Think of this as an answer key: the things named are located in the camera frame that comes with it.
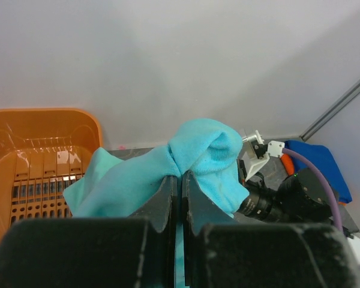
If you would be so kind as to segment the mint green t shirt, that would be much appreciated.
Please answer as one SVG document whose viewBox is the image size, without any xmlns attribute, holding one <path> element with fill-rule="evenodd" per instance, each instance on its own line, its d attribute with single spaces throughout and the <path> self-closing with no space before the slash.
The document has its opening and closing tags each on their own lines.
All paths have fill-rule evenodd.
<svg viewBox="0 0 360 288">
<path fill-rule="evenodd" d="M 238 180 L 241 136 L 213 119 L 182 124 L 166 145 L 122 161 L 97 149 L 84 177 L 63 193 L 75 217 L 126 217 L 159 189 L 166 176 L 194 173 L 201 191 L 232 217 L 249 192 Z"/>
</svg>

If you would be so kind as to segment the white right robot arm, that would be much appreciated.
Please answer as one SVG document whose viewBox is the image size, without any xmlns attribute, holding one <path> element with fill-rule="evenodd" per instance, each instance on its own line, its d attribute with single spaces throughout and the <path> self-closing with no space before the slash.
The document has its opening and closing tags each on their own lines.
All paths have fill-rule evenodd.
<svg viewBox="0 0 360 288">
<path fill-rule="evenodd" d="M 253 181 L 246 176 L 239 168 L 249 196 L 238 211 L 262 225 L 247 236 L 260 250 L 246 252 L 244 287 L 360 287 L 360 249 L 331 218 L 336 191 L 325 191 L 310 169 L 288 176 L 276 190 L 260 172 Z"/>
</svg>

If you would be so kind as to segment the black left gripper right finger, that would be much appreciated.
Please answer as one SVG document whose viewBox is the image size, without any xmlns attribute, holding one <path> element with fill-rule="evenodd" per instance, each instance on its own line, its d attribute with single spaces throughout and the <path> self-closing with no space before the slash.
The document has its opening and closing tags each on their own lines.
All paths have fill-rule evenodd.
<svg viewBox="0 0 360 288">
<path fill-rule="evenodd" d="M 216 225 L 236 225 L 200 188 L 192 171 L 182 178 L 185 284 L 212 287 L 207 235 Z"/>
</svg>

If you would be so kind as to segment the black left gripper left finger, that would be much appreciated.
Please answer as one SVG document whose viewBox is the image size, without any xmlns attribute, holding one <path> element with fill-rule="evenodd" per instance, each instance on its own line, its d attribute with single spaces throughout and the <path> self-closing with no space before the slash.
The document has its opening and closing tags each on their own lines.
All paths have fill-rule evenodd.
<svg viewBox="0 0 360 288">
<path fill-rule="evenodd" d="M 145 221 L 135 286 L 175 287 L 176 177 L 164 177 L 130 217 Z"/>
</svg>

